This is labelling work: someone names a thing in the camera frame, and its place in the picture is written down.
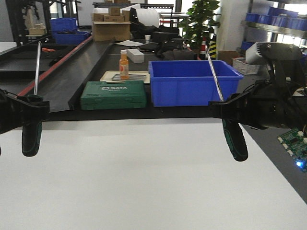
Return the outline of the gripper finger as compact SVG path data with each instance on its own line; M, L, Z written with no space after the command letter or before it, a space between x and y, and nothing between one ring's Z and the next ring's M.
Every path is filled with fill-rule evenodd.
M38 119L49 119L50 102L30 102L25 96L13 96L6 90L0 91L0 133L23 127L30 121L30 113L36 110Z

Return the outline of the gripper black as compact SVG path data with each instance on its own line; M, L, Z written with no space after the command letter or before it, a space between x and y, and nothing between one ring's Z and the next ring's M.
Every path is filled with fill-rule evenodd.
M212 117L236 120L255 129L298 128L307 125L307 91L286 83L285 91L271 81L258 80L226 101L209 101Z

